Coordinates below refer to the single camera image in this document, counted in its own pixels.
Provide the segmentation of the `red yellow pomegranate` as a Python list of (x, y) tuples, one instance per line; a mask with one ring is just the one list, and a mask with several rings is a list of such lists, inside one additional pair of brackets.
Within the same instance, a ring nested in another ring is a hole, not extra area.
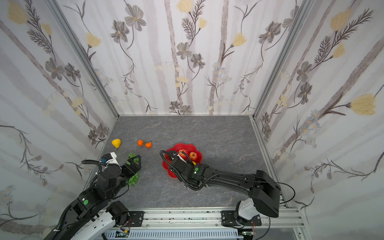
[(190, 152), (189, 157), (190, 157), (190, 160), (193, 162), (196, 162), (198, 159), (198, 155), (195, 152)]

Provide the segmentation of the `yellow pear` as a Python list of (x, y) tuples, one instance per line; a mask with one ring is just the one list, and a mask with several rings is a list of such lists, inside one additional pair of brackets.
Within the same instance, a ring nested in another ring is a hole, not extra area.
[(112, 140), (112, 145), (118, 150), (121, 146), (122, 141), (120, 139), (114, 139)]

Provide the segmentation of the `red apple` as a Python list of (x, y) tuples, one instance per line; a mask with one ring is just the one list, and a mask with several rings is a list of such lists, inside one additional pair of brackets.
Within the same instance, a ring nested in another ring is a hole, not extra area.
[(178, 151), (178, 155), (183, 159), (183, 160), (188, 160), (189, 159), (189, 154), (188, 151), (185, 149), (181, 149)]

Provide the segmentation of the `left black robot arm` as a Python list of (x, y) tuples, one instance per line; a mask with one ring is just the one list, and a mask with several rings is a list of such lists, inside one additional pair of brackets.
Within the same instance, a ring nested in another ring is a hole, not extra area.
[(105, 154), (100, 160), (83, 160), (84, 165), (96, 165), (98, 170), (90, 186), (69, 204), (61, 214), (58, 224), (45, 237), (47, 240), (91, 240), (108, 229), (141, 225), (143, 212), (130, 213), (118, 201), (119, 193), (128, 187), (128, 181), (141, 169), (141, 156), (117, 161), (114, 152)]

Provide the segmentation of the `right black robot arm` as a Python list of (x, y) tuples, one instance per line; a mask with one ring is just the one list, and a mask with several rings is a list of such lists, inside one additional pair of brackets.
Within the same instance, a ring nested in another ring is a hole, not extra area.
[(260, 226), (260, 216), (269, 219), (279, 217), (283, 183), (274, 181), (266, 172), (237, 174), (218, 170), (205, 164), (193, 164), (176, 151), (160, 151), (163, 162), (186, 188), (200, 191), (205, 187), (220, 187), (247, 197), (239, 201), (235, 211), (222, 212), (222, 226), (243, 229)]

